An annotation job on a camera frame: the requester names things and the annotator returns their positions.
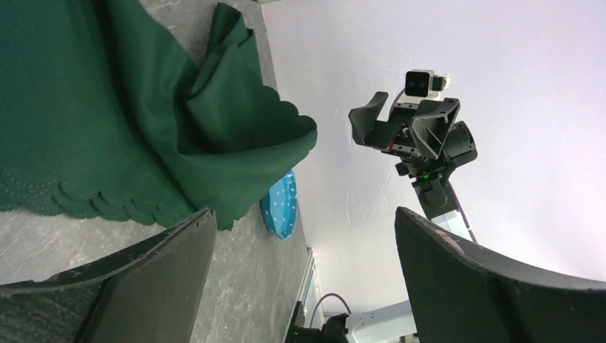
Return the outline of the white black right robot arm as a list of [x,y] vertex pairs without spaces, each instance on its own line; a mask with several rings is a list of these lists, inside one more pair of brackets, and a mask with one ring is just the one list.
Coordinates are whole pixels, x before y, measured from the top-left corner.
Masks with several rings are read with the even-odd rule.
[[[368,104],[350,111],[354,142],[399,157],[397,173],[412,180],[424,215],[437,226],[474,241],[449,182],[455,169],[477,158],[472,134],[457,120],[459,99],[442,98],[438,91],[427,96],[410,96],[403,91],[391,106],[388,120],[380,121],[378,116],[388,96],[378,91]],[[381,342],[417,332],[408,301],[364,314],[346,311],[330,317],[320,329],[297,323],[301,314],[302,303],[298,302],[286,342]]]

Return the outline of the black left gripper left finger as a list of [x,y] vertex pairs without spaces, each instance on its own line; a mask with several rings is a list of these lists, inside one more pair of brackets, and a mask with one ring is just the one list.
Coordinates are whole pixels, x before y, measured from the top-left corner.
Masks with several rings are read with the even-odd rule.
[[212,210],[41,282],[1,286],[3,342],[188,342],[217,235]]

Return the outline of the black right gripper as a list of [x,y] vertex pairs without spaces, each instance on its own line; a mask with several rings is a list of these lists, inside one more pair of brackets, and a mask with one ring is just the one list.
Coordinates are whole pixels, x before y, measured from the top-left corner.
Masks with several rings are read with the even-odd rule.
[[367,104],[352,109],[348,118],[353,141],[399,157],[400,175],[450,174],[477,158],[473,135],[463,121],[457,121],[459,99],[398,103],[390,109],[388,120],[380,121],[388,97],[387,92],[376,92]]

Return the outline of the dark green cloth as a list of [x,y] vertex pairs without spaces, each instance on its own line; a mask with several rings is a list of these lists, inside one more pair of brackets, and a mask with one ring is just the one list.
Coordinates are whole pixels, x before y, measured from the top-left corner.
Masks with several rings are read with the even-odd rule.
[[201,65],[138,1],[1,3],[1,210],[230,229],[317,142],[215,6]]

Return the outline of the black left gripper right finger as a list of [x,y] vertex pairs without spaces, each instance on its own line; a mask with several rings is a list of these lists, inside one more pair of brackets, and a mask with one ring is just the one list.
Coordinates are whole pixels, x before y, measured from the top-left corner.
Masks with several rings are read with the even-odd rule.
[[422,342],[603,342],[605,283],[535,267],[411,209],[394,233]]

